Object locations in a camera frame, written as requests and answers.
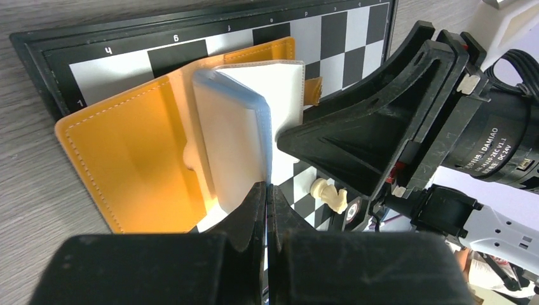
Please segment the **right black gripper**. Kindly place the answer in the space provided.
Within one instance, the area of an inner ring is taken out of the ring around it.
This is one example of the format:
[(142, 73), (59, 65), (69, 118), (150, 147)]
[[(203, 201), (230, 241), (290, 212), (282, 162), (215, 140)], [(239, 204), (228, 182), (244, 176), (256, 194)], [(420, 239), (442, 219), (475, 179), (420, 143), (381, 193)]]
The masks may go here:
[[(440, 166), (537, 193), (538, 62), (525, 51), (504, 53), (521, 77), (512, 86), (493, 65), (480, 70), (487, 52), (471, 34), (444, 30), (434, 41), (434, 32), (418, 20), (386, 62), (305, 111), (303, 124), (278, 137), (278, 148), (366, 199), (379, 194), (394, 166), (387, 193), (398, 198), (424, 189)], [(468, 63), (448, 96), (453, 42)], [(416, 147), (412, 158), (397, 163), (408, 146)]]

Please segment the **beige chess pawn left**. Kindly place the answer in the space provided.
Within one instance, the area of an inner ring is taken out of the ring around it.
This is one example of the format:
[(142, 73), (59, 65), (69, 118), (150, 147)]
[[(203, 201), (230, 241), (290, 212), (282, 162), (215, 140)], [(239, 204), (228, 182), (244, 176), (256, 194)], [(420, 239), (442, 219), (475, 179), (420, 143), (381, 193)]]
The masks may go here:
[(346, 189), (337, 190), (334, 184), (323, 178), (315, 180), (310, 187), (311, 196), (320, 199), (337, 214), (342, 214), (348, 208), (347, 193)]

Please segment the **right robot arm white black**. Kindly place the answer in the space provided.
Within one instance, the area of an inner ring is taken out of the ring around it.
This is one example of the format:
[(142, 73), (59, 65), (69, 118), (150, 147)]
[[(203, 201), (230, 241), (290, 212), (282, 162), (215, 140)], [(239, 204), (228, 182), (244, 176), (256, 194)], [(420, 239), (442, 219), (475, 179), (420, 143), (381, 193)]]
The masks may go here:
[(420, 230), (538, 272), (538, 231), (460, 191), (430, 185), (440, 166), (538, 192), (538, 64), (520, 50), (524, 84), (483, 72), (467, 32), (416, 22), (397, 52), (360, 83), (308, 109), (278, 148)]

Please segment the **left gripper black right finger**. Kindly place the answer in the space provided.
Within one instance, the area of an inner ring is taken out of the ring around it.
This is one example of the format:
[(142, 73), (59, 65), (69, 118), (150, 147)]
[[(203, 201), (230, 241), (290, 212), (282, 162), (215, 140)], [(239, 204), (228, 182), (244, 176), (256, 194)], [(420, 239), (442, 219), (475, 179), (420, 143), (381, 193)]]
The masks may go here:
[(271, 304), (473, 304), (448, 246), (432, 233), (317, 231), (269, 186)]

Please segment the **small black framed round object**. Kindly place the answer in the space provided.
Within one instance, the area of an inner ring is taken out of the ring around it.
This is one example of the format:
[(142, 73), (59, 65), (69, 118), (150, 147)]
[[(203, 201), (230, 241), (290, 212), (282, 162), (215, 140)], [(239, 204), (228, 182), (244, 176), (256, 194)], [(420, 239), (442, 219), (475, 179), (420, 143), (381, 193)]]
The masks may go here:
[(343, 231), (353, 231), (362, 222), (362, 198), (355, 198), (348, 204), (343, 221)]

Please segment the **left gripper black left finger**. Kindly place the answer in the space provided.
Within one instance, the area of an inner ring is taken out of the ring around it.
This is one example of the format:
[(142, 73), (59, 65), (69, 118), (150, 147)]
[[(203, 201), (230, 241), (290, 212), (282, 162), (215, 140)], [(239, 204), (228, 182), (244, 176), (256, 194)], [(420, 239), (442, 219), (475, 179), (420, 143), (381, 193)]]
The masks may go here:
[(202, 233), (88, 234), (53, 255), (31, 304), (260, 304), (266, 184)]

